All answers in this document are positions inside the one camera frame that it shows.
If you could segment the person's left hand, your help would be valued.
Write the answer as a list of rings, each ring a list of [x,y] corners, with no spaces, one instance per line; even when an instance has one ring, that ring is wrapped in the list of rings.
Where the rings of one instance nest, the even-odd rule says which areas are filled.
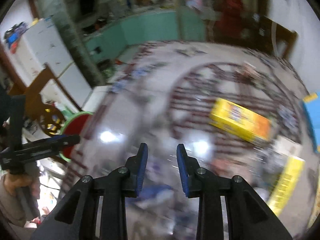
[[[12,195],[16,196],[17,189],[30,187],[34,198],[40,199],[40,180],[39,177],[31,177],[27,174],[10,174],[4,176],[4,188]]]

